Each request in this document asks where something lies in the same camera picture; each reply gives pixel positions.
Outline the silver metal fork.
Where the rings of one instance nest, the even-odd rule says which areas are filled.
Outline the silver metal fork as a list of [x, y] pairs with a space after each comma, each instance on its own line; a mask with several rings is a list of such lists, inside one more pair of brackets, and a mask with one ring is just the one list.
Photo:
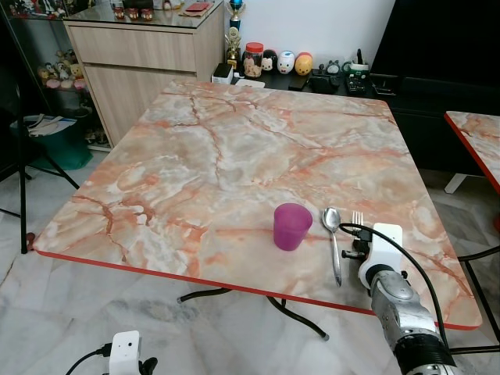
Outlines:
[[362, 241], [367, 241], [368, 238], [370, 237], [369, 235], [365, 234], [364, 229], [362, 229], [362, 226], [364, 225], [364, 219], [363, 219], [363, 213], [354, 211], [352, 214], [351, 218], [351, 224], [354, 224], [354, 236], [358, 238], [359, 240]]

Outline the silver metal spoon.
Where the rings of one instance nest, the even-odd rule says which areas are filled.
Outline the silver metal spoon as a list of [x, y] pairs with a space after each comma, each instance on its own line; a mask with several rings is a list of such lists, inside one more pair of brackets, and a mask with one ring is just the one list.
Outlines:
[[338, 232], [340, 222], [341, 215], [335, 208], [326, 207], [325, 210], [322, 211], [321, 223], [327, 229], [330, 235], [332, 266], [334, 271], [334, 279], [338, 287], [342, 285], [343, 274], [341, 266], [341, 253], [339, 251], [338, 242], [336, 239], [336, 233]]

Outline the purple plastic cup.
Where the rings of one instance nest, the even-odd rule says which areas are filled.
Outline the purple plastic cup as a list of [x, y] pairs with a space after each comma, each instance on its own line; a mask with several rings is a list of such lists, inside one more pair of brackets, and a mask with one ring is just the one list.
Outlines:
[[313, 215], [303, 205], [284, 203], [273, 212], [273, 243], [281, 250], [294, 251], [313, 225]]

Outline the black metal table legs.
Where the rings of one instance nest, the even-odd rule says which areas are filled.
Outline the black metal table legs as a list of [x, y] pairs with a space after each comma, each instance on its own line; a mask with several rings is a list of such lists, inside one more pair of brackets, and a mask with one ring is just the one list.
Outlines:
[[[203, 290], [203, 291], [194, 291], [192, 293], [188, 293], [186, 295], [182, 295], [177, 298], [178, 303], [185, 303], [188, 300], [192, 300], [194, 298], [201, 298], [201, 297], [209, 297], [209, 296], [216, 296], [216, 295], [222, 295], [231, 292], [231, 289], [228, 288], [216, 288], [216, 289], [209, 289], [209, 290]], [[306, 319], [304, 316], [298, 315], [297, 313], [291, 311], [287, 307], [287, 300], [282, 298], [281, 300], [276, 299], [272, 296], [267, 295], [266, 296], [267, 300], [270, 302], [272, 307], [283, 313], [285, 316], [288, 316], [289, 318], [298, 321], [299, 323], [305, 325], [309, 329], [313, 330], [316, 332], [319, 336], [321, 336], [321, 339], [323, 341], [328, 341], [330, 339], [329, 334], [327, 334], [324, 330], [322, 330], [317, 324], [312, 322], [311, 320]]]

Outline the marble side table red edge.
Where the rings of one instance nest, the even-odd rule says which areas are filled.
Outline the marble side table red edge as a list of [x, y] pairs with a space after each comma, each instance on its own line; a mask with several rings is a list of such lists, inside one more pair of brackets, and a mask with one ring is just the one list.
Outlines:
[[499, 193], [500, 117], [471, 112], [447, 111], [445, 119], [475, 158], [485, 177]]

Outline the green pen mug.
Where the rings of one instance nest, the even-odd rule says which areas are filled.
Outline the green pen mug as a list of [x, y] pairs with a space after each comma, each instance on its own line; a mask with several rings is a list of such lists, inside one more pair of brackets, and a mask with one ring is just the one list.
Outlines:
[[349, 86], [364, 88], [370, 73], [370, 64], [363, 58], [363, 52], [360, 48], [357, 50], [356, 57], [345, 70], [347, 72], [346, 82]]

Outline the yellow orange round figurine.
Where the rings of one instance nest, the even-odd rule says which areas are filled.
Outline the yellow orange round figurine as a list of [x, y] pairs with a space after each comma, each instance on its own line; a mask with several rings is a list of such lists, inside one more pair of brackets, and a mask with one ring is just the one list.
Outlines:
[[299, 76], [308, 76], [313, 69], [313, 56], [309, 52], [300, 52], [296, 56], [294, 70]]

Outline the white round figurine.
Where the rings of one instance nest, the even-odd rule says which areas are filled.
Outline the white round figurine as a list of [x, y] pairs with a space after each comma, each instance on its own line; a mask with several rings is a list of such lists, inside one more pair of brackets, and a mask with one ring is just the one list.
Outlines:
[[295, 54], [291, 51], [283, 51], [277, 57], [277, 72], [288, 74], [294, 70]]

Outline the black mouse figurine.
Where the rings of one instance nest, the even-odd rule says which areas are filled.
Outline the black mouse figurine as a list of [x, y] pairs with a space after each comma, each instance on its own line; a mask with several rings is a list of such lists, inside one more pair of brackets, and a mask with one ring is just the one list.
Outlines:
[[261, 67], [264, 72], [273, 72], [277, 67], [278, 54], [271, 49], [267, 49], [262, 54]]

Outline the small white box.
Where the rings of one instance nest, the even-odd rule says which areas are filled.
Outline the small white box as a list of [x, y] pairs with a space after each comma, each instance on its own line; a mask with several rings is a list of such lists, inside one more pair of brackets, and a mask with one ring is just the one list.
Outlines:
[[234, 68], [227, 62], [219, 63], [211, 76], [211, 81], [217, 84], [232, 84], [233, 79]]

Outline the green plastic bin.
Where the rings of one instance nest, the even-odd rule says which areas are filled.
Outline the green plastic bin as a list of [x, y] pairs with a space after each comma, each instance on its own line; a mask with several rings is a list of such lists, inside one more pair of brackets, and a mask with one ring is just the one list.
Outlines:
[[64, 170], [78, 170], [92, 159], [84, 139], [85, 125], [73, 118], [50, 115], [25, 116], [29, 139], [42, 146]]

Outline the gold and blue trophy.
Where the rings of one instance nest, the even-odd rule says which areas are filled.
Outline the gold and blue trophy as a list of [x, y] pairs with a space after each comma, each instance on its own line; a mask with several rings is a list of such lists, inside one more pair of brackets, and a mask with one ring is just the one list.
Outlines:
[[240, 53], [240, 25], [241, 25], [241, 13], [245, 10], [244, 0], [227, 0], [226, 7], [230, 14], [230, 19], [228, 21], [228, 28], [225, 35], [227, 41], [227, 53], [226, 61], [227, 63], [236, 70], [238, 68], [238, 58]]

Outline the black tripod stand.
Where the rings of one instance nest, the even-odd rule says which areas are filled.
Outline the black tripod stand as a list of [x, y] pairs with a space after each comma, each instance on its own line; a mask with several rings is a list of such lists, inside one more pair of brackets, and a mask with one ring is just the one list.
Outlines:
[[65, 179], [73, 188], [79, 184], [53, 159], [43, 145], [29, 139], [28, 125], [25, 121], [24, 102], [21, 84], [27, 81], [28, 72], [23, 58], [23, 49], [10, 30], [0, 11], [0, 182], [15, 176], [20, 186], [20, 210], [13, 212], [0, 208], [0, 213], [20, 220], [20, 252], [32, 249], [35, 235], [27, 229], [27, 182], [30, 164], [42, 159], [49, 168], [36, 166], [36, 171]]

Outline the glass shelf with toys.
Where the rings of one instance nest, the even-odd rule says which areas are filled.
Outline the glass shelf with toys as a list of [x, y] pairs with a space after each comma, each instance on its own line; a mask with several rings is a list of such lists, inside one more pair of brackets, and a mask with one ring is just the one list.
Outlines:
[[99, 122], [63, 19], [93, 6], [92, 0], [0, 0], [10, 30], [21, 48], [28, 76], [41, 92], [42, 110], [50, 116], [73, 118], [87, 132]]

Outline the black metal chair frame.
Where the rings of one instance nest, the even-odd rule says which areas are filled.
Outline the black metal chair frame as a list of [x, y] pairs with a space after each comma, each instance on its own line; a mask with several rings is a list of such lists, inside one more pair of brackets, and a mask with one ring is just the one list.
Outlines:
[[[481, 304], [486, 313], [486, 317], [490, 323], [491, 329], [493, 330], [495, 336], [499, 338], [500, 328], [497, 320], [494, 317], [493, 312], [488, 304], [488, 301], [485, 298], [485, 293], [481, 285], [479, 285], [479, 281], [474, 272], [473, 267], [471, 266], [471, 262], [473, 260], [482, 259], [484, 257], [488, 257], [490, 255], [498, 254], [500, 252], [500, 247], [496, 246], [490, 248], [488, 250], [474, 253], [471, 255], [461, 255], [458, 257], [458, 260], [464, 265], [468, 271], [468, 275], [470, 276], [470, 285], [475, 292], [476, 300]], [[453, 355], [465, 355], [465, 354], [483, 354], [483, 353], [492, 353], [492, 352], [500, 352], [499, 345], [489, 345], [489, 346], [474, 346], [474, 347], [461, 347], [461, 348], [451, 348], [450, 352]]]

